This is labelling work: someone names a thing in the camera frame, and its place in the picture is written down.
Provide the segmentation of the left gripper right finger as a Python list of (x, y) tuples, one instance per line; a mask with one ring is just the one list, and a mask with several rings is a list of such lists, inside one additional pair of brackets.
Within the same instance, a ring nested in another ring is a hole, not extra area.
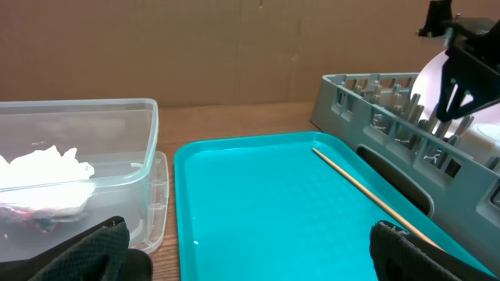
[(382, 281), (498, 281), (384, 220), (370, 230), (370, 257)]

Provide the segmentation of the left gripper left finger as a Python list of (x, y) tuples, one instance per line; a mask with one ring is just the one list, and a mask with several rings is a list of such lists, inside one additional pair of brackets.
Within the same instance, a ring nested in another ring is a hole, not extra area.
[(152, 259), (129, 239), (124, 218), (114, 216), (32, 258), (1, 263), (1, 280), (152, 281)]

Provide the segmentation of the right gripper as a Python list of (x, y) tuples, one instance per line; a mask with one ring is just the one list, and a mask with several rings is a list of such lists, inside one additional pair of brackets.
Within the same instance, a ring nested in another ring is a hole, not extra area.
[(416, 35), (446, 38), (450, 47), (442, 66), (437, 104), (440, 121), (459, 119), (499, 103), (499, 71), (480, 60), (499, 58), (499, 20), (454, 16), (451, 0), (431, 1)]

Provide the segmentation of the white round plate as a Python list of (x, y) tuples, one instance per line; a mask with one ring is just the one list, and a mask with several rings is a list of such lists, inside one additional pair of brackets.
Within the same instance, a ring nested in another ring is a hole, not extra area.
[[(419, 105), (424, 107), (421, 117), (429, 119), (438, 103), (441, 92), (441, 68), (448, 60), (445, 51), (432, 58), (420, 71), (413, 83), (411, 95), (419, 94)], [(499, 125), (499, 104), (483, 109), (472, 114), (473, 125), (491, 124)]]

